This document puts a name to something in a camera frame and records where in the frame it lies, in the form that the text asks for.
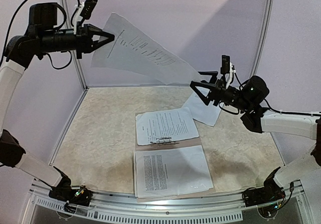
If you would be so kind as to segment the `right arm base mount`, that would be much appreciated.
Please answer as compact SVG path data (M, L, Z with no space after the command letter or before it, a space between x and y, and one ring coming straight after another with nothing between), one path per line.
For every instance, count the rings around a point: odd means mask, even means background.
M283 187L279 187L273 181L264 182L264 186L260 188L250 187L242 192L242 199L246 207L260 205L281 199L281 203L277 204L274 209L280 209L288 203L294 191L294 182L289 185L290 196L286 199L286 194Z

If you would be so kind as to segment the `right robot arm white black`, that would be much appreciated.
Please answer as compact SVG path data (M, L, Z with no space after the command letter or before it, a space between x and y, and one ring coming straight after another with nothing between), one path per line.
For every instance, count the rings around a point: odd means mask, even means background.
M306 137L315 141L315 145L301 158L280 167L268 177L260 189L259 197L270 202L283 187L302 176L320 169L320 114L294 113L262 107L261 103L269 94L269 89L262 78L252 76L245 81L243 87L237 89L228 86L224 78L217 79L213 72L210 82L192 81L191 89L205 105L219 103L230 105L240 113L241 121L246 129L254 133L283 133Z

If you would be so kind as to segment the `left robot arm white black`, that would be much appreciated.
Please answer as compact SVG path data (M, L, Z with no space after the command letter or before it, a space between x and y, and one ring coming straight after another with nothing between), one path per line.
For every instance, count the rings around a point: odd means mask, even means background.
M1 64L1 123L3 124L15 89L29 67L33 57L42 59L52 52L92 53L114 41L115 36L92 25L78 22L73 29L63 29L57 24L57 11L66 15L58 3L40 3L30 7L29 23L24 35L14 36L5 46L5 62ZM6 129L1 128L1 163L20 169L41 180L64 201L70 201L73 187L63 182L63 174L32 156Z

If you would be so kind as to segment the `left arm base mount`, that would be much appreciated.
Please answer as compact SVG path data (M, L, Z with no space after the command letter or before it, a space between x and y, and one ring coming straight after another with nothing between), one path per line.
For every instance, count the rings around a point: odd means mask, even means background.
M70 204L88 207L92 194L93 192L85 186L58 185L51 188L49 197Z

